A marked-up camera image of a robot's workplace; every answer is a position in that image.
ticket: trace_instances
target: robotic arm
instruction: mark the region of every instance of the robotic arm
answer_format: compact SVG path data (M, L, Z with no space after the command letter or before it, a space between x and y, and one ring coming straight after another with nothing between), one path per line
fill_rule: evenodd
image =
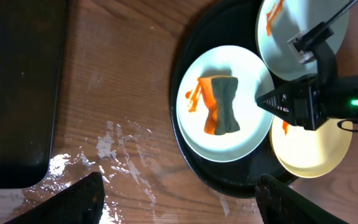
M358 124L358 76L338 78L335 54L326 42L334 34L329 26L357 1L349 1L327 22L288 41L300 63L317 61L318 73L305 75L258 97L259 107L305 130L315 131L329 118Z

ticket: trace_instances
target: round black tray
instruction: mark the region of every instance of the round black tray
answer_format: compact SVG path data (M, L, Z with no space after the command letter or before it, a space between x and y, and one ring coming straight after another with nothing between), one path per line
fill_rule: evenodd
M255 24L262 0L226 0L215 5L198 21L178 53L173 69L170 106L173 131L190 169L208 186L233 197L255 197L255 185L262 174L290 184L297 177L281 166L270 145L269 135L248 156L234 162L203 159L183 139L177 121L178 88L188 67L204 52L222 45L237 45L258 55Z

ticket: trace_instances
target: brown wooden surface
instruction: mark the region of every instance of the brown wooden surface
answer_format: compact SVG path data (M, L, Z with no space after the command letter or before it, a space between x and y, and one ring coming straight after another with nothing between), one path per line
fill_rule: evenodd
M51 170L29 189L0 190L0 223L100 166L109 181L101 223L261 223L255 200L221 195L192 173L170 122L170 69L180 37L217 1L73 2ZM358 4L337 58L341 75L358 74ZM100 158L109 147L116 159ZM337 168L298 179L293 188L358 223L358 134Z

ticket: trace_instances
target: black object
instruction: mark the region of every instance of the black object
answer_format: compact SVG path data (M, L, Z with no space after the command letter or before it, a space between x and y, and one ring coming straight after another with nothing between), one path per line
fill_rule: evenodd
M265 224L346 223L270 175L261 176L255 191L256 202Z
M290 41L289 45L295 46L295 55L312 53L317 60L318 73L287 82L258 97L259 107L306 130L317 130L329 118L347 119L358 124L358 76L338 78L335 54L325 41L333 34L329 25L356 2L350 1L328 22L322 22L304 36Z
M6 223L97 224L103 205L102 175L92 172L44 203Z
M0 0L0 188L48 171L68 2Z
M193 152L177 122L178 88L188 67L204 52L222 45L237 45L257 53L255 25L262 0L227 0L210 9L187 37L173 69L170 106L173 131L190 169L208 186L233 197L255 197L260 175L270 174L286 184L297 177L278 162L269 135L249 155L234 162L211 162Z

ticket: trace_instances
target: yellow plate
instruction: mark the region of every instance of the yellow plate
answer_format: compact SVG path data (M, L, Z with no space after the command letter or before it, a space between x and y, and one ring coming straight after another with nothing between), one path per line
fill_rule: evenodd
M283 120L274 117L270 129L270 143L286 170L298 177L315 178L333 170L344 158L352 133L338 128L338 119L329 119L317 131L288 125L287 134ZM344 128L352 129L351 122Z

